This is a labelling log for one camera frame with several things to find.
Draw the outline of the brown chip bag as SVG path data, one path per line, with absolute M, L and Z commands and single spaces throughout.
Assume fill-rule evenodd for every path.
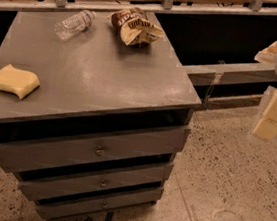
M 149 21 L 146 12 L 137 7 L 116 11 L 108 19 L 126 46 L 144 48 L 165 36 L 163 29 Z

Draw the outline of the yellow sponge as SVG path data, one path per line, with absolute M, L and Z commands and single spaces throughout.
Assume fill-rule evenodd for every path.
M 0 69 L 0 91 L 13 93 L 23 99 L 39 86 L 39 78 L 34 72 L 18 69 L 11 64 Z

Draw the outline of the top grey drawer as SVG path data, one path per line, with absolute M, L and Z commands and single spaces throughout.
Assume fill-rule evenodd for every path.
M 4 172 L 15 173 L 170 154 L 182 150 L 189 130 L 177 126 L 80 140 L 4 143 L 0 144 L 0 166 Z

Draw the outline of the grey drawer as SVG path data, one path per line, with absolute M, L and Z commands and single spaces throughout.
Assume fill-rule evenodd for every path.
M 112 210 L 119 207 L 128 207 L 130 205 L 154 202 L 161 198 L 164 189 L 162 187 L 152 187 L 139 189 L 136 191 L 127 191 L 113 193 L 104 196 L 91 198 L 81 198 L 80 200 L 71 200 L 58 202 L 55 204 L 40 204 L 36 207 L 37 213 L 43 219 L 55 219 L 68 217 L 71 215 L 87 214 L 103 210 Z
M 177 126 L 80 140 L 4 143 L 0 144 L 0 166 L 4 172 L 15 173 L 170 154 L 182 150 L 189 130 Z
M 81 193 L 112 190 L 140 184 L 162 182 L 170 177 L 172 162 L 147 164 L 133 167 L 105 170 L 99 173 L 66 175 L 58 179 L 40 179 L 18 183 L 18 188 L 30 201 L 39 201 L 78 195 Z

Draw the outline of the grey drawer cabinet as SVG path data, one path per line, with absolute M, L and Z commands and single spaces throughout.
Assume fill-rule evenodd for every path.
M 61 41 L 59 12 L 20 12 L 0 46 L 0 68 L 32 71 L 40 86 L 26 98 L 0 92 L 0 144 L 90 139 L 187 126 L 199 97 L 172 45 L 160 39 L 145 48 L 127 47 L 108 16 Z M 57 168 L 15 172 L 19 182 L 58 179 L 133 166 L 174 162 L 157 154 Z M 81 198 L 162 187 L 162 182 L 33 200 L 35 207 Z

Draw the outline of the clear plastic water bottle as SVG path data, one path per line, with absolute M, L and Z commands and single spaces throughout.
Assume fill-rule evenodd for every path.
M 56 35 L 62 41 L 66 41 L 69 38 L 87 30 L 93 24 L 93 20 L 96 18 L 94 11 L 83 10 L 80 13 L 76 13 L 63 21 L 55 24 L 54 29 Z

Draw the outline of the middle grey drawer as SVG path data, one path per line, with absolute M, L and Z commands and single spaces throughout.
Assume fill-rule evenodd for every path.
M 112 190 L 140 184 L 162 182 L 170 177 L 172 162 L 147 164 L 133 167 L 105 170 L 99 173 L 66 175 L 58 179 L 40 179 L 18 183 L 18 188 L 30 201 L 39 201 L 78 195 L 81 193 Z

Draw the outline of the bottom grey drawer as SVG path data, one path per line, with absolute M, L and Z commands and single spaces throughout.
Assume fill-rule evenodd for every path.
M 81 198 L 80 200 L 71 200 L 58 202 L 55 204 L 40 204 L 36 207 L 37 213 L 43 219 L 55 219 L 68 217 L 71 215 L 87 214 L 103 210 L 112 210 L 119 207 L 128 207 L 130 205 L 154 202 L 161 198 L 164 189 L 162 187 L 152 187 L 139 189 L 136 191 L 127 191 L 113 193 L 104 196 L 91 198 Z

